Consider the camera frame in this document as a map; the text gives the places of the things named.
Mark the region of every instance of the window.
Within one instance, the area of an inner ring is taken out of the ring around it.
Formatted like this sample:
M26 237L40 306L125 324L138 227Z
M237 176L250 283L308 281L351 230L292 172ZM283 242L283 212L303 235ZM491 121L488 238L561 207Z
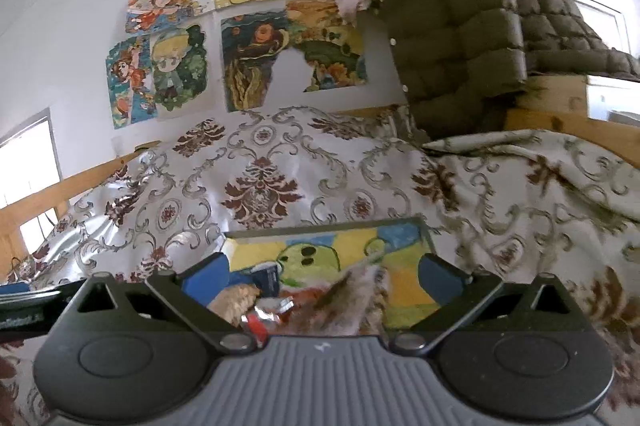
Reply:
M60 181L49 110L0 141L0 208ZM58 222L49 209L20 226L27 250L35 252Z

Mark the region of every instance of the window frame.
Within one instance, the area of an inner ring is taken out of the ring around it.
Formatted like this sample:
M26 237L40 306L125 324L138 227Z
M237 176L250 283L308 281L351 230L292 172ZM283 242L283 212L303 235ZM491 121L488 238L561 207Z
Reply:
M56 169L58 170L58 178L59 181L63 180L62 170L60 170L60 161L58 160L58 149L56 148L56 140L53 135L53 124L51 123L51 112L49 108L45 108L36 115L29 117L26 121L21 124L18 124L16 127L12 128L6 135L0 138L0 148L2 148L5 144L8 144L14 139L20 137L23 133L30 130L34 126L47 121L49 122L49 137L51 139L51 148L53 149L53 158L56 162Z

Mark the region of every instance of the wooden bed frame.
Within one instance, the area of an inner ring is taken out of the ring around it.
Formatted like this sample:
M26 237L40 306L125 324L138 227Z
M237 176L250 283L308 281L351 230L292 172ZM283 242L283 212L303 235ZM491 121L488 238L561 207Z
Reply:
M582 76L574 76L584 82ZM553 111L539 111L539 105L551 105ZM614 122L592 120L586 117L586 88L584 95L574 87L560 89L542 88L535 94L526 94L518 102L521 108L508 112L505 129L545 129L575 135L608 149L640 168L640 128ZM355 117L376 117L388 106L340 112ZM20 233L20 226L54 209L61 218L69 208L68 201L102 183L111 173L123 167L144 150L159 141L138 146L133 153L82 171L53 186L34 193L24 199L0 209L0 275L5 275L15 263L27 256Z

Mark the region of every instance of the screw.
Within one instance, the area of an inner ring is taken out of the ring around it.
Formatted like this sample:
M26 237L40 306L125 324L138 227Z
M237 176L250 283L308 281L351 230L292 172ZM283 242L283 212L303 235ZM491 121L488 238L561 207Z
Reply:
M424 348L427 345L427 342L418 334L405 332L396 336L394 344L402 350L417 351Z
M254 340L246 334L227 334L220 345L230 352L249 352L254 349Z

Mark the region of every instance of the anime character drawing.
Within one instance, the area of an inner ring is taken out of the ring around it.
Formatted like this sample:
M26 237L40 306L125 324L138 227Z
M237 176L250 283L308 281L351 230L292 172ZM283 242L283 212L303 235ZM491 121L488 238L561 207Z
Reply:
M129 0L125 30L130 34L151 34L191 16L191 0Z
M254 12L222 23L229 111L262 106L277 56L289 44L283 11Z
M156 117L148 37L130 38L117 44L111 49L106 65L114 127Z
M168 111L181 107L207 88L205 35L200 25L177 28L154 43L155 101Z

